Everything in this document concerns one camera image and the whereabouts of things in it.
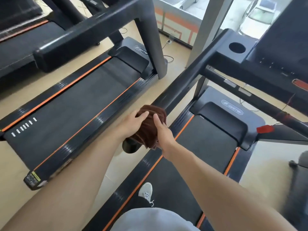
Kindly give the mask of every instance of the shoe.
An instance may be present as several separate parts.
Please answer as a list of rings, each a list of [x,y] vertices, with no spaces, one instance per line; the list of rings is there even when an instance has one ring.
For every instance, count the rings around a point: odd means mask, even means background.
[[[138,196],[145,198],[150,204],[152,204],[151,207],[154,206],[153,203],[154,200],[151,202],[152,192],[153,192],[152,184],[149,182],[144,183],[138,192]]]

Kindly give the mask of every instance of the brown towel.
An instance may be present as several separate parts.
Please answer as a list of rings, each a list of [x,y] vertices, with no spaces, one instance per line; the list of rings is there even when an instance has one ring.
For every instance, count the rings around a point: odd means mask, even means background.
[[[143,114],[145,111],[149,112],[148,117],[142,122],[139,130],[130,138],[143,144],[146,148],[154,148],[157,142],[157,129],[154,124],[153,115],[157,113],[161,123],[166,124],[167,114],[164,109],[154,105],[143,105],[136,117]]]

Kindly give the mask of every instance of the parked car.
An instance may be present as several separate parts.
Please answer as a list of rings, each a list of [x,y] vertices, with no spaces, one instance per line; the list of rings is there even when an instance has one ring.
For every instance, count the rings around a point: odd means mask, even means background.
[[[260,39],[274,21],[277,3],[272,0],[254,0],[245,11],[239,34]]]
[[[199,0],[162,0],[162,1],[169,3],[170,5],[173,5],[174,7],[177,7],[179,9],[186,10],[193,3],[197,3]]]

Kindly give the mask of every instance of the tiled floor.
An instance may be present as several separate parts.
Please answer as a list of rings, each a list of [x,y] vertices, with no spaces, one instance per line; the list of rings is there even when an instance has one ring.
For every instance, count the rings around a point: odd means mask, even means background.
[[[48,7],[46,7],[44,3],[41,3],[40,0],[37,1],[40,3],[44,11],[48,13]],[[88,10],[79,0],[71,1],[82,14],[87,17],[90,16]],[[125,33],[123,37],[130,36],[142,42],[134,22],[127,24],[125,27],[128,32]],[[162,45],[164,45],[167,41],[167,38],[162,35],[160,36],[160,39]],[[48,75],[38,73],[33,78],[16,86],[10,91],[0,94],[0,118],[6,116],[19,106],[23,105],[25,102],[42,93],[47,88],[65,78],[70,73],[74,72],[76,69],[80,68],[110,47],[112,47],[112,43],[107,38],[101,42],[100,46],[93,47],[52,73]],[[144,104],[151,104],[155,98],[161,94],[165,88],[183,71],[190,54],[190,50],[173,42],[164,48],[164,54],[174,57],[174,62],[168,65],[167,76],[158,81],[146,93],[144,93],[125,113],[123,113],[118,120],[110,126],[110,128],[112,128],[112,126],[118,123],[123,116],[132,110],[138,109]],[[209,85],[227,94],[235,101],[239,101],[238,97],[227,92],[216,84],[209,82]],[[281,102],[252,87],[247,87],[247,89],[252,93],[258,94],[260,97],[276,105],[277,107],[284,107]],[[193,93],[194,88],[190,90],[186,97],[168,116],[168,125],[175,120],[175,118],[191,100]],[[290,112],[292,115],[303,121],[308,121],[307,117],[304,117],[289,107],[286,107],[285,111]],[[262,116],[268,124],[276,123],[275,120],[262,112],[257,112],[257,114]],[[291,159],[298,159],[299,154],[305,149],[307,149],[306,146],[300,145],[265,142],[258,143],[248,167],[246,168],[244,176],[242,177],[241,184],[253,193],[258,194],[263,199],[266,199],[269,204],[279,210],[285,199],[291,178],[291,171],[287,166],[287,161]],[[107,170],[94,205],[85,220],[85,224],[91,219],[91,217],[93,217],[93,215],[104,204],[104,202],[146,153],[147,150],[142,147],[134,154],[126,154],[122,151],[121,146],[119,146]],[[28,173],[28,169],[6,142],[0,142],[0,158],[0,196],[2,198],[0,200],[1,228],[10,219],[10,217],[12,217],[13,214],[36,192],[30,191],[23,183],[22,180]]]

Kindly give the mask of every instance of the treadmill belt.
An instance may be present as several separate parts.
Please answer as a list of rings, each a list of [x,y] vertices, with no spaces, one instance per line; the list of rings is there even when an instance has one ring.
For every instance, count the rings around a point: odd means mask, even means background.
[[[235,139],[200,116],[193,117],[176,141],[221,173],[226,170],[237,147]],[[162,158],[144,182],[153,185],[151,200],[155,200],[155,207],[173,211],[197,225],[202,210],[170,161]],[[134,208],[138,191],[118,217]]]
[[[5,138],[26,166],[34,169],[139,78],[139,72],[111,58],[8,130]],[[29,127],[18,134],[16,129],[26,123]]]
[[[29,55],[50,39],[64,34],[64,29],[54,22],[45,23],[0,43],[0,69]]]

